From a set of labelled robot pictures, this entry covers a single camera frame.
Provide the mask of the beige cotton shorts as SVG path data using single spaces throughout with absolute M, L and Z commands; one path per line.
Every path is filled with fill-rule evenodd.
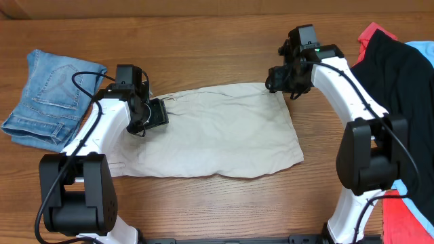
M 123 132 L 108 154 L 113 177 L 257 178 L 304 160 L 283 94 L 262 83 L 160 95 L 169 122 Z

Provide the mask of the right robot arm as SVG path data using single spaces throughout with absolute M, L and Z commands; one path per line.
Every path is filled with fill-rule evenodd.
M 319 234 L 290 235 L 288 243 L 382 243 L 365 235 L 375 204 L 387 198 L 404 165 L 417 166 L 407 149 L 408 123 L 375 102 L 340 56 L 297 58 L 269 69 L 265 86 L 293 100 L 316 87 L 344 126 L 336 156 L 342 191 L 332 217 Z

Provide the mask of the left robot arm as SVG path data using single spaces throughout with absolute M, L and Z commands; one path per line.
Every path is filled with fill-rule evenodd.
M 107 155 L 132 120 L 129 104 L 117 98 L 93 103 L 77 137 L 58 154 L 39 163 L 42 203 L 35 237 L 44 243 L 40 225 L 64 234 L 67 243 L 144 243 L 141 231 L 118 215 L 118 202 Z

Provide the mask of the folded blue denim jeans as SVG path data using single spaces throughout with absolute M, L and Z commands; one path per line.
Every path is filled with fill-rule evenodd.
M 20 102 L 1 129 L 12 142 L 60 152 L 76 136 L 107 68 L 101 64 L 33 50 Z

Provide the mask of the black garment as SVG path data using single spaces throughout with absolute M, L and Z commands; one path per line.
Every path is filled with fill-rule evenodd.
M 375 101 L 408 122 L 408 150 L 422 180 L 411 200 L 433 223 L 433 65 L 416 48 L 381 30 L 352 73 Z

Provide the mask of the light blue garment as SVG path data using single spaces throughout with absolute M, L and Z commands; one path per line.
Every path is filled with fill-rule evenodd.
M 433 65 L 433 41 L 409 41 L 406 42 L 406 45 L 416 48 Z M 392 189 L 397 190 L 399 194 L 407 193 L 407 188 L 402 180 L 396 180 Z M 429 239 L 433 239 L 432 223 L 421 214 L 411 199 L 404 199 L 403 204 L 410 211 L 411 218 L 417 221 L 416 226 L 423 227 L 424 232 L 429 235 Z

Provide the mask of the red garment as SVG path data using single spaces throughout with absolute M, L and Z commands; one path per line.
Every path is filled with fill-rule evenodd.
M 397 37 L 385 30 L 379 24 L 372 22 L 360 34 L 358 41 L 361 46 L 359 49 L 359 57 L 355 65 L 361 62 L 365 56 L 366 47 L 372 35 L 381 30 L 392 39 L 397 40 Z M 407 188 L 417 182 L 416 176 L 412 170 L 406 172 L 401 177 L 402 182 Z M 429 235 L 424 232 L 423 227 L 417 227 L 417 221 L 411 218 L 411 213 L 403 204 L 403 199 L 396 199 L 396 195 L 402 195 L 393 190 L 388 193 L 389 200 L 383 203 L 383 220 L 384 220 L 384 242 L 385 243 L 432 243 L 433 239 L 429 239 Z

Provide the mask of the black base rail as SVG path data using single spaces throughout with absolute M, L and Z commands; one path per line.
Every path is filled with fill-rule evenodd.
M 286 238 L 248 238 L 248 239 L 189 239 L 176 240 L 146 239 L 146 244 L 329 244 L 321 235 L 290 235 Z

